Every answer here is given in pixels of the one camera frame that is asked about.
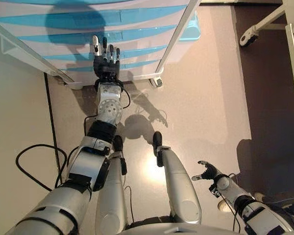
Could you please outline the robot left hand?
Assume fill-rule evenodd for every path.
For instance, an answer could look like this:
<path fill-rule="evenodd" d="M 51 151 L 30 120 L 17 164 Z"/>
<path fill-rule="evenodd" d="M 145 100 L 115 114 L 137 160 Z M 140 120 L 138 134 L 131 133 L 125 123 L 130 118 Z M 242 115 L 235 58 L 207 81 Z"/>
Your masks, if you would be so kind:
<path fill-rule="evenodd" d="M 120 49 L 107 43 L 107 38 L 103 37 L 99 41 L 97 35 L 92 36 L 94 47 L 93 68 L 95 75 L 99 79 L 114 81 L 118 80 L 120 73 Z"/>

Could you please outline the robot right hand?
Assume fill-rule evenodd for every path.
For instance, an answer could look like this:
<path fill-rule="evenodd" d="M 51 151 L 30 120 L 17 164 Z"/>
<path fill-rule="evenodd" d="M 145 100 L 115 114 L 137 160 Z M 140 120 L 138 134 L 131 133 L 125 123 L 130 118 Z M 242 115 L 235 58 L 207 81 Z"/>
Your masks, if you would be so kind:
<path fill-rule="evenodd" d="M 198 181 L 198 180 L 202 180 L 202 179 L 203 180 L 213 180 L 215 178 L 215 176 L 217 174 L 217 169 L 212 164 L 210 164 L 207 161 L 198 161 L 197 163 L 200 165 L 204 165 L 206 170 L 202 174 L 192 176 L 191 177 L 192 181 Z"/>

